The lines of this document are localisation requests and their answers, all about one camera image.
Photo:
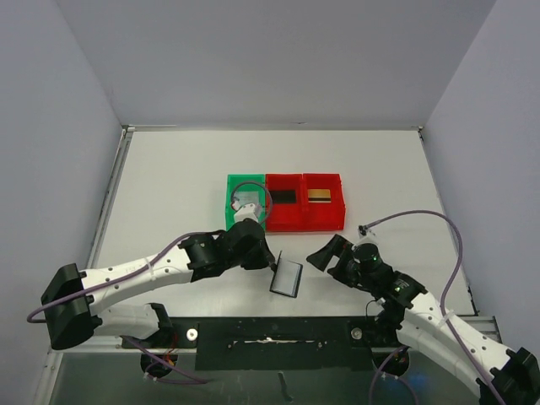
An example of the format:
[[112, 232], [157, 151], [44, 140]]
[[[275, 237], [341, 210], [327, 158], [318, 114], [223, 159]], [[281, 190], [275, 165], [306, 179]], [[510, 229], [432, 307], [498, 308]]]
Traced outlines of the red plastic bin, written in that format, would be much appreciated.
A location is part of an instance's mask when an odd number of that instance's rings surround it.
[[345, 225], [346, 206], [338, 173], [304, 173], [306, 189], [305, 230], [339, 231]]
[[298, 232], [303, 228], [301, 174], [266, 174], [265, 182], [273, 201], [266, 221], [270, 232]]

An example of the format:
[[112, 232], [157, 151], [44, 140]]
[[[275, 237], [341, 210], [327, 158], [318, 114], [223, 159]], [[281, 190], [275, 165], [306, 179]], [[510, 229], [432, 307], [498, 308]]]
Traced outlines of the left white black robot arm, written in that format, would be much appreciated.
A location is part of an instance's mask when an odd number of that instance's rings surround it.
[[94, 335], [163, 337], [171, 325], [161, 304], [133, 307], [125, 300], [172, 284], [217, 278], [235, 267], [277, 267], [263, 227], [252, 219], [228, 230], [182, 235], [156, 255], [120, 265], [85, 270], [74, 263], [60, 267], [40, 298], [51, 348], [74, 348]]

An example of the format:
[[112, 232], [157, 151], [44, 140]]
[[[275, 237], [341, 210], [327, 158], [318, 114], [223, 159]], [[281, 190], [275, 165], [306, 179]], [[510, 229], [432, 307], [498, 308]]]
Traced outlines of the green plastic bin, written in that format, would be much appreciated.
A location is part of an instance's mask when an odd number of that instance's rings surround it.
[[264, 174], [228, 174], [224, 209], [227, 230], [235, 223], [235, 211], [247, 204], [261, 208], [259, 221], [265, 218], [267, 194], [262, 187], [265, 185]]

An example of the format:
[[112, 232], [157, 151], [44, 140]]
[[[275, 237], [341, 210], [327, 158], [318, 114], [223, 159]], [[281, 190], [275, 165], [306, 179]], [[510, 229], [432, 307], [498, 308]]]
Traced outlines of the black leather card holder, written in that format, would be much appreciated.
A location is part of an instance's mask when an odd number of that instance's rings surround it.
[[276, 263], [272, 266], [273, 278], [269, 291], [285, 297], [296, 299], [300, 289], [303, 265], [283, 257], [280, 252]]

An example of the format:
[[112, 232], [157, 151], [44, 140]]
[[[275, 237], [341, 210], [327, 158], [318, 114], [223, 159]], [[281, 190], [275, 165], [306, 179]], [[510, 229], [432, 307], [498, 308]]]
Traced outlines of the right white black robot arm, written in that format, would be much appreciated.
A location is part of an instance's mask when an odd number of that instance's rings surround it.
[[334, 235], [306, 258], [350, 288], [368, 292], [382, 310], [378, 332], [419, 351], [455, 376], [481, 404], [534, 404], [539, 399], [539, 365], [525, 348], [516, 351], [442, 308], [420, 282], [385, 263], [377, 245], [353, 244]]

